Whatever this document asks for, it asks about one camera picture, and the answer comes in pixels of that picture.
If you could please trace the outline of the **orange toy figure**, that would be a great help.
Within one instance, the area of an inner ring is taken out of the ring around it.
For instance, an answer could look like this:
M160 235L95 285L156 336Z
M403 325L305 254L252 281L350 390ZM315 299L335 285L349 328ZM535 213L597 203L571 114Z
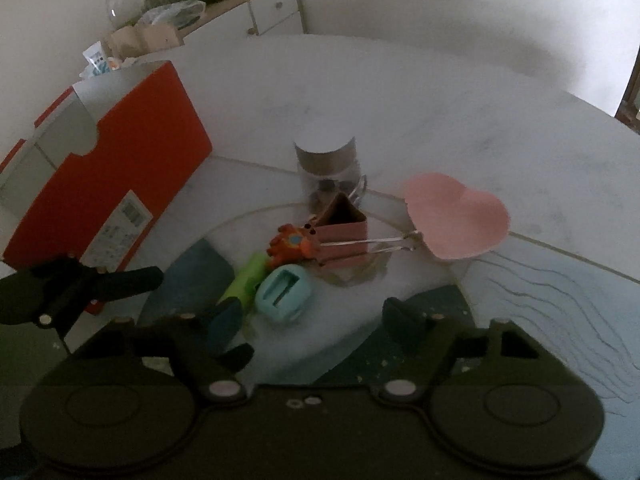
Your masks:
M303 226L291 223L279 226L277 235L270 240L267 248L268 268L276 270L287 264L314 260L318 256L319 247L317 232L310 223Z

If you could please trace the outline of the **clear plastic bag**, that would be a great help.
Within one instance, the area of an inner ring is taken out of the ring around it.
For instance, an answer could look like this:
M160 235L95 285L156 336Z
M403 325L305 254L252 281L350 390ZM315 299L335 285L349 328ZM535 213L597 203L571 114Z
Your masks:
M201 0L182 0L157 6L138 19L139 26L169 24L180 30L196 23L205 13L206 3Z

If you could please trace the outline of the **pink heart-shaped dish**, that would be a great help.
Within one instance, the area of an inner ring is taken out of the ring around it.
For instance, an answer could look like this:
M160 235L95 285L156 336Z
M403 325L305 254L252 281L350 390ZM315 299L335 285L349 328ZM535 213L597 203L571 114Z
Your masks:
M510 214L494 194L469 188L446 174L417 174L404 184L409 218L440 260L474 258L508 236Z

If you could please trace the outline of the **brown cardboard box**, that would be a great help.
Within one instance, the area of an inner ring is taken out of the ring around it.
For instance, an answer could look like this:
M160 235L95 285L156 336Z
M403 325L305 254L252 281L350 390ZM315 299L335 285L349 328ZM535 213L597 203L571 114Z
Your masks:
M178 29L166 23L128 25L112 32L105 41L111 55L122 61L183 45Z

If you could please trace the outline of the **white cream tube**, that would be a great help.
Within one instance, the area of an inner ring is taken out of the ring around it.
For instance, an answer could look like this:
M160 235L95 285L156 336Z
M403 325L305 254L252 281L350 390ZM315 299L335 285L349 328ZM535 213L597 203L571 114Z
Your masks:
M97 41L88 47L82 52L82 56L85 58L87 65L79 74L81 79L89 79L120 69L119 60L107 55L101 41Z

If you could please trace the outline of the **green tube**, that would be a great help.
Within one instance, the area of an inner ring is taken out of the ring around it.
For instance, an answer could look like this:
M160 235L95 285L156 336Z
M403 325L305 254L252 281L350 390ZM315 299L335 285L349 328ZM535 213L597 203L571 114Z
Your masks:
M269 260L265 252L254 252L235 275L218 302L221 304L228 298L236 298L242 309L247 311L254 302L257 289L270 272Z

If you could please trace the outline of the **teal pencil sharpener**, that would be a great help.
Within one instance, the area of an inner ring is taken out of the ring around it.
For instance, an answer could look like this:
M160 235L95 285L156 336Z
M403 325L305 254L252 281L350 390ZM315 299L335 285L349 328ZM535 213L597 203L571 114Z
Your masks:
M297 264L279 266L259 285L255 306L258 313L273 323L294 321L312 296L310 276Z

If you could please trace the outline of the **small white drawer cabinet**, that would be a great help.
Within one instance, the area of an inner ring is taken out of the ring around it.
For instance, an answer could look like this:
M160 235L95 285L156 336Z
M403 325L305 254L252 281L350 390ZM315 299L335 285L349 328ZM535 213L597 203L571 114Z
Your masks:
M178 31L182 44L306 34L302 0L221 0Z

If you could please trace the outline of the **red cardboard storage box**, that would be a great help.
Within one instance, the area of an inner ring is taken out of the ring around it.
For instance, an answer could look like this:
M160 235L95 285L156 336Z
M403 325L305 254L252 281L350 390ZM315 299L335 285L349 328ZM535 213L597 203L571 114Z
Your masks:
M79 81L1 165L1 243L14 270L72 254L122 270L212 142L169 61Z

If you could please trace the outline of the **glass jar with grey lid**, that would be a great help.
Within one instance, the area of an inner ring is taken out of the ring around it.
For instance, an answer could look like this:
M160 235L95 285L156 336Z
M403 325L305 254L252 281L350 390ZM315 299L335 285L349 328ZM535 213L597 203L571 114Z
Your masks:
M367 177L361 172L356 136L351 128L329 119L315 119L294 139L297 168L315 214L343 193L359 206L367 191Z

